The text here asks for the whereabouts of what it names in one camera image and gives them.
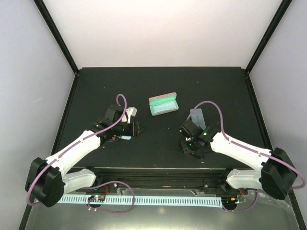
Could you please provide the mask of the beige glasses case green lining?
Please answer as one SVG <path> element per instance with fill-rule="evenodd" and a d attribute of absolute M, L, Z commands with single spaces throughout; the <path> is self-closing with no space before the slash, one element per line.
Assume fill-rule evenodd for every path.
<path fill-rule="evenodd" d="M 177 93 L 167 93 L 148 99 L 152 116 L 162 115 L 179 109 L 176 101 Z"/>

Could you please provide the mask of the blue-grey glasses case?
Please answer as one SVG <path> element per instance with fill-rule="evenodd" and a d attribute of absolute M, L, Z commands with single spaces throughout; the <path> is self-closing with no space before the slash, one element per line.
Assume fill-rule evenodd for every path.
<path fill-rule="evenodd" d="M 198 127 L 205 129 L 206 128 L 206 124 L 205 124 L 205 119 L 203 116 L 203 112 L 200 108 L 197 108 L 195 110 L 190 109 L 190 113 L 191 113 L 191 121 Z"/>

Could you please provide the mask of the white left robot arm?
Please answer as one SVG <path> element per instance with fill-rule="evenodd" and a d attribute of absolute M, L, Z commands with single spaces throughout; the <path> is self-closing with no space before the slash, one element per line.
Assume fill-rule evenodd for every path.
<path fill-rule="evenodd" d="M 30 165 L 25 190 L 29 205 L 43 204 L 52 207 L 70 192 L 82 188 L 98 191 L 103 179 L 91 166 L 78 172 L 70 169 L 90 152 L 96 150 L 112 138 L 131 139 L 144 128 L 131 119 L 137 114 L 135 107 L 121 107 L 113 104 L 104 116 L 93 122 L 87 130 L 58 153 L 42 159 L 34 159 Z"/>

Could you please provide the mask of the light blue cleaning cloth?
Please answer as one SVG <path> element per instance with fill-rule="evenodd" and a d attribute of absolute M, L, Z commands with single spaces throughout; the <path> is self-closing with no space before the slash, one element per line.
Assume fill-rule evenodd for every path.
<path fill-rule="evenodd" d="M 177 104 L 175 101 L 170 101 L 153 107 L 153 111 L 155 113 L 166 112 L 173 109 L 177 109 Z"/>

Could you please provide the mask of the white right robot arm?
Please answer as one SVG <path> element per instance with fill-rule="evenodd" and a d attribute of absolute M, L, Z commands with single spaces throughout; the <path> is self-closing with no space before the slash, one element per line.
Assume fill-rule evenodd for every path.
<path fill-rule="evenodd" d="M 184 135 L 180 144 L 185 154 L 202 158 L 206 153 L 215 152 L 250 167 L 248 170 L 231 169 L 227 176 L 219 179 L 221 192 L 230 193 L 241 188 L 261 189 L 275 199 L 284 200 L 292 189 L 297 173 L 283 149 L 252 146 L 217 128 L 208 126 L 202 129 L 191 120 L 186 120 L 179 131 Z"/>

